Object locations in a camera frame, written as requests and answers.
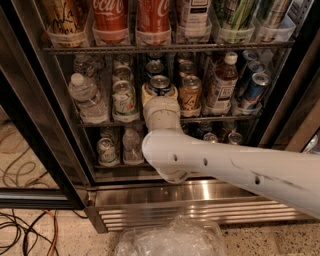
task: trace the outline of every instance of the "white robotic arm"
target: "white robotic arm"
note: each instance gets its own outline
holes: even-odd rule
[[[155,97],[144,107],[146,160],[170,183],[202,172],[320,219],[320,157],[222,143],[185,135],[176,100]]]

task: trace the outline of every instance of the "bottle cap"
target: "bottle cap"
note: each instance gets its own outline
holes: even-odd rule
[[[74,73],[71,76],[71,83],[73,83],[75,86],[81,86],[84,83],[84,76],[80,73]]]
[[[229,65],[236,64],[237,59],[238,59],[238,54],[236,54],[235,52],[227,52],[226,56],[224,57],[225,63]]]

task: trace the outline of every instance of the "red can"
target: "red can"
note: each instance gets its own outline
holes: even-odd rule
[[[161,33],[170,29],[169,0],[138,0],[139,30]]]
[[[109,32],[126,29],[128,27],[127,1],[128,0],[93,0],[92,9],[96,21],[97,30]],[[109,38],[108,40],[101,38],[101,40],[107,43],[119,42],[119,40],[110,41]]]

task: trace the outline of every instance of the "plastic bottle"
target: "plastic bottle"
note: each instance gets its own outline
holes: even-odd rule
[[[104,98],[93,78],[75,73],[71,76],[68,89],[85,123],[101,123],[108,119]]]
[[[209,91],[206,105],[215,109],[226,109],[230,105],[230,99],[238,80],[238,72],[235,66],[238,55],[228,52],[223,62],[218,62],[210,78]]]
[[[143,163],[141,140],[142,138],[137,131],[132,128],[125,129],[125,133],[122,137],[124,163],[131,165]]]

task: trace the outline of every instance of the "refrigerator shelf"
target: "refrigerator shelf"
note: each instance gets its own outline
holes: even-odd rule
[[[53,48],[47,43],[43,50],[52,55],[70,54],[120,54],[120,53],[149,53],[149,52],[179,52],[179,51],[227,51],[246,49],[270,49],[270,48],[291,48],[294,40],[275,43],[246,43],[246,44],[173,44],[166,46],[110,46],[110,47],[88,47],[88,48]]]

